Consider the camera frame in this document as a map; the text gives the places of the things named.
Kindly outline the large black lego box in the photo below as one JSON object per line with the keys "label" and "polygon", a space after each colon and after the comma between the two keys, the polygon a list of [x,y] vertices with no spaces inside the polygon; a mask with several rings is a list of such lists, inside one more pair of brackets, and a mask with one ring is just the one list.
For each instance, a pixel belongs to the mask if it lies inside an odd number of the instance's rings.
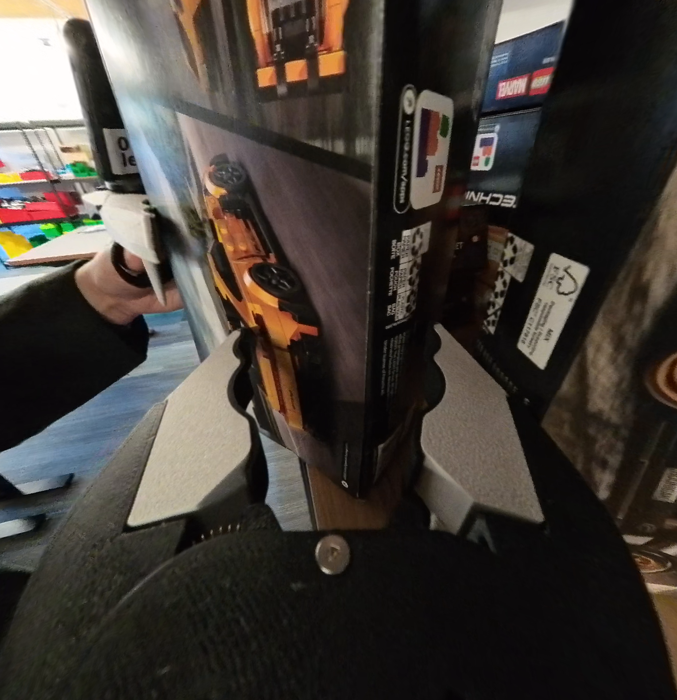
{"label": "large black lego box", "polygon": [[677,164],[677,1],[574,1],[476,355],[542,421]]}

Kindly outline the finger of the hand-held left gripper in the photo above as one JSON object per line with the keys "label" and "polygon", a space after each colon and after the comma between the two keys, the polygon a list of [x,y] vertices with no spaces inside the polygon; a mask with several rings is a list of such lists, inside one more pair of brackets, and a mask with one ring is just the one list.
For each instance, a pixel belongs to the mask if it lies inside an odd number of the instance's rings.
{"label": "finger of the hand-held left gripper", "polygon": [[173,271],[168,259],[143,258],[143,274],[145,277],[144,289],[151,291],[159,305],[165,307],[168,304],[168,284],[173,280]]}
{"label": "finger of the hand-held left gripper", "polygon": [[159,261],[156,214],[147,195],[100,191],[99,213],[113,241],[143,261]]}

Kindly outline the grey table brown edge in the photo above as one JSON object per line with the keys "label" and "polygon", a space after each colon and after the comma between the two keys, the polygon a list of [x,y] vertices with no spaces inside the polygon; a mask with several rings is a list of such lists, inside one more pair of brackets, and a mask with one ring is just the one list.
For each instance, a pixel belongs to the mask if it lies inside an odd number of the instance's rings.
{"label": "grey table brown edge", "polygon": [[108,249],[112,242],[104,225],[82,226],[21,253],[4,264],[8,268],[18,268],[90,260]]}

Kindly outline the orange sports car lego box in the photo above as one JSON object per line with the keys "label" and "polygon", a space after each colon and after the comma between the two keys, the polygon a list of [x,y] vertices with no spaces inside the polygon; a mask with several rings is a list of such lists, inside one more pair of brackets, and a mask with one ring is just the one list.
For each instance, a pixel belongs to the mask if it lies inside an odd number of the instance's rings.
{"label": "orange sports car lego box", "polygon": [[87,1],[194,329],[363,498],[416,403],[501,1]]}

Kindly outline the person's left hand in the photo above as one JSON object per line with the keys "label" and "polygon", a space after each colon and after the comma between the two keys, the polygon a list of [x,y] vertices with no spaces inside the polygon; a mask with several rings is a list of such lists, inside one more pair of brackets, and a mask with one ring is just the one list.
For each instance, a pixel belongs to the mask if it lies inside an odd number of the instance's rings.
{"label": "person's left hand", "polygon": [[126,326],[139,316],[179,311],[184,307],[174,282],[166,286],[162,304],[149,288],[137,288],[120,277],[110,253],[99,252],[78,267],[74,280],[86,302],[109,322]]}

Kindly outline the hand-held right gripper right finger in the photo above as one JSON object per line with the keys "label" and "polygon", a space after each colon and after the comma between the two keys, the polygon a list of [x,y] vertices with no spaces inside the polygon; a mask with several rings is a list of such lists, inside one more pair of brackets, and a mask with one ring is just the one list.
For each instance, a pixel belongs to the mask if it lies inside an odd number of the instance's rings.
{"label": "hand-held right gripper right finger", "polygon": [[487,514],[541,526],[506,392],[439,323],[428,333],[424,381],[416,493],[441,529],[463,536]]}

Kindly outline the black brown lego box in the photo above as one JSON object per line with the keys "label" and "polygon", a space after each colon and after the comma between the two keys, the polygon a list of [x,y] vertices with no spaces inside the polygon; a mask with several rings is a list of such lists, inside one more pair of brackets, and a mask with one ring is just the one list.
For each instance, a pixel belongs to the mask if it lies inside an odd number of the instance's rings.
{"label": "black brown lego box", "polygon": [[677,157],[544,427],[648,589],[677,596]]}

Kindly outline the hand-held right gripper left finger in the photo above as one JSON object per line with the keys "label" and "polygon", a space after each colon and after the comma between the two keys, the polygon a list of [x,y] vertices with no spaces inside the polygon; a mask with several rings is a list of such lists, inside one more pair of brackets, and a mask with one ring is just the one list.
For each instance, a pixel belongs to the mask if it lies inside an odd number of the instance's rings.
{"label": "hand-held right gripper left finger", "polygon": [[233,331],[169,396],[128,513],[129,529],[184,520],[232,529],[262,504],[268,468],[248,407],[252,336]]}

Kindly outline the blue superhero lego box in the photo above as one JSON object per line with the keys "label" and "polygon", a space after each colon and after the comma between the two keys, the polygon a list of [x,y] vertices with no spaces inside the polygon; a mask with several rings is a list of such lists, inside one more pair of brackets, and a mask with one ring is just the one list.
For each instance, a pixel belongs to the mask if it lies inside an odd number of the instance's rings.
{"label": "blue superhero lego box", "polygon": [[496,44],[481,115],[540,107],[552,85],[564,34],[561,21]]}

